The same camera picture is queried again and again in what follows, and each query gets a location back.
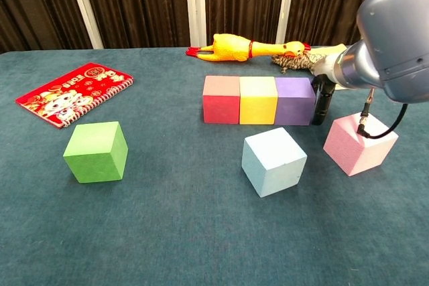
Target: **rubber chicken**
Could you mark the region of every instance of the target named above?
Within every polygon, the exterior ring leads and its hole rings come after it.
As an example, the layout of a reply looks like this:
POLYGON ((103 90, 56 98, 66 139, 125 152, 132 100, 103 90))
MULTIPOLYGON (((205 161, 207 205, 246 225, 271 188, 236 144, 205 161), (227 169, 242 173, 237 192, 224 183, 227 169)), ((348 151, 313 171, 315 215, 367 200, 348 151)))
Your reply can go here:
POLYGON ((213 45, 202 48, 189 47, 186 55, 210 62, 227 60, 245 62, 254 56, 285 55, 299 57, 308 50, 311 50, 311 47, 301 42, 264 44, 229 33, 216 33, 213 35, 213 45), (211 54, 199 54, 199 52, 211 52, 211 54))

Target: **yellow cube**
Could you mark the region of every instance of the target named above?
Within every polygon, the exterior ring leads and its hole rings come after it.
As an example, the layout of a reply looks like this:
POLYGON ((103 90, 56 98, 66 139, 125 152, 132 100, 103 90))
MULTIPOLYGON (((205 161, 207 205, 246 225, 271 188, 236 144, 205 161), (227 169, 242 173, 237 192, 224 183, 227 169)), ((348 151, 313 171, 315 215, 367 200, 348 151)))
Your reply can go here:
POLYGON ((274 124, 278 92, 273 76, 240 77, 240 96, 240 124, 274 124))

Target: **white pole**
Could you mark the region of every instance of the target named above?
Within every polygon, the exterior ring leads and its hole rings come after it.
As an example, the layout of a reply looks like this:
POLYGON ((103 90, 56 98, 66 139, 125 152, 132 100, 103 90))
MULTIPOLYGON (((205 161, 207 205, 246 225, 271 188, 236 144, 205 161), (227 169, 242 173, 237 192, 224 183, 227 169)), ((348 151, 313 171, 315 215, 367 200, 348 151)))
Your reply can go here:
POLYGON ((199 46, 207 46, 207 29, 206 29, 206 0, 196 0, 196 21, 198 24, 199 46))
POLYGON ((196 1, 188 0, 188 19, 189 19, 189 37, 190 45, 199 47, 198 25, 196 22, 196 1))
POLYGON ((93 48, 96 50, 103 49, 103 41, 101 40, 99 28, 97 26, 97 22, 95 21, 90 1, 77 0, 77 2, 93 48))
POLYGON ((280 7, 279 23, 277 26, 277 36, 275 37, 276 44, 285 42, 286 28, 288 27, 290 4, 292 0, 282 0, 280 7))

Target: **red notebook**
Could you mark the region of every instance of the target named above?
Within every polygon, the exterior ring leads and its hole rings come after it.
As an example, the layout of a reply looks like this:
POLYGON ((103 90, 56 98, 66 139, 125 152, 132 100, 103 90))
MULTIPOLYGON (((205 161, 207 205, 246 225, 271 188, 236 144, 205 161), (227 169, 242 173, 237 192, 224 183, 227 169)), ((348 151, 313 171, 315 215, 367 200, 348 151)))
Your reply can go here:
POLYGON ((133 84, 133 77, 88 63, 15 101, 52 125, 62 128, 133 84))

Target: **green cube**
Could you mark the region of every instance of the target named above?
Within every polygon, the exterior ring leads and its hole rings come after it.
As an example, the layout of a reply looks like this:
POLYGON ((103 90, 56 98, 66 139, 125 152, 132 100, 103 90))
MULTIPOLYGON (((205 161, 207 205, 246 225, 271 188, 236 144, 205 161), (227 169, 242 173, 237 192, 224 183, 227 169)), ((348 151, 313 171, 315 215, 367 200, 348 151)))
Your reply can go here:
POLYGON ((122 180, 128 146, 119 122, 77 125, 64 160, 79 183, 122 180))

